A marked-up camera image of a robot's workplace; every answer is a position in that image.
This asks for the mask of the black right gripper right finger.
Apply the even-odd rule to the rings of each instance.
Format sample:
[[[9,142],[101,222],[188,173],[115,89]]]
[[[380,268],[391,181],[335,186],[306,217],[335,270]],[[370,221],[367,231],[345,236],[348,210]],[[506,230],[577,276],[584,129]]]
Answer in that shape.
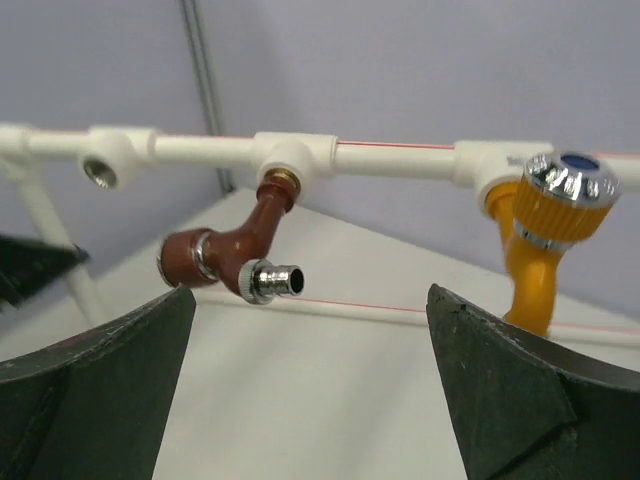
[[[426,316],[468,478],[638,478],[638,372],[505,323],[437,284]]]

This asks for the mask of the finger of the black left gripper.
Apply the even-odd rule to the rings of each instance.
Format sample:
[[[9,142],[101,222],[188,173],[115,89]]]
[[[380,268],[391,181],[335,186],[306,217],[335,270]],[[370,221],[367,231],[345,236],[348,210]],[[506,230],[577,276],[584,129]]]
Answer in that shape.
[[[72,244],[1,234],[1,307],[18,308],[90,259]]]

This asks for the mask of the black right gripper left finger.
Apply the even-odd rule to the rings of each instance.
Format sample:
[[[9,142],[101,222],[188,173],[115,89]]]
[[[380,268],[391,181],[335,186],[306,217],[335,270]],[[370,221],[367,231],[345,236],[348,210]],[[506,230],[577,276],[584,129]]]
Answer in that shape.
[[[152,478],[195,310],[180,287],[2,362],[2,478]]]

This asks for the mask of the white pipe frame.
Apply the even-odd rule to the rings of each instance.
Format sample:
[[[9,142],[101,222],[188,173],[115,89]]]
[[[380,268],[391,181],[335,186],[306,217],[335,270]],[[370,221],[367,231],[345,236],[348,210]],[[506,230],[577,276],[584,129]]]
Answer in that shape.
[[[47,159],[75,158],[98,186],[117,189],[141,171],[162,164],[246,167],[259,177],[276,168],[291,171],[300,193],[312,182],[337,176],[443,180],[471,189],[479,207],[487,192],[523,173],[524,163],[560,151],[546,143],[460,141],[451,146],[341,141],[331,135],[260,132],[251,138],[170,136],[153,129],[94,127],[46,131],[24,125],[1,128],[1,160],[8,177],[26,187],[25,200],[44,236],[61,240],[65,228],[35,177]],[[639,188],[639,161],[630,156],[592,156],[620,181],[621,194]]]

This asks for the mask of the brown faucet chrome knob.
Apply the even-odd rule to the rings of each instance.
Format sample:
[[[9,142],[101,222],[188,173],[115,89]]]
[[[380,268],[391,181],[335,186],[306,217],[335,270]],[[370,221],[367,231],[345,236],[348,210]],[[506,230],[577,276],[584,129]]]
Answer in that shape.
[[[163,239],[157,256],[161,277],[171,287],[189,289],[221,283],[253,305],[300,295],[305,285],[302,269],[267,259],[278,225],[300,191],[300,182],[291,171],[268,171],[256,191],[253,210],[239,227],[225,232],[184,230]]]

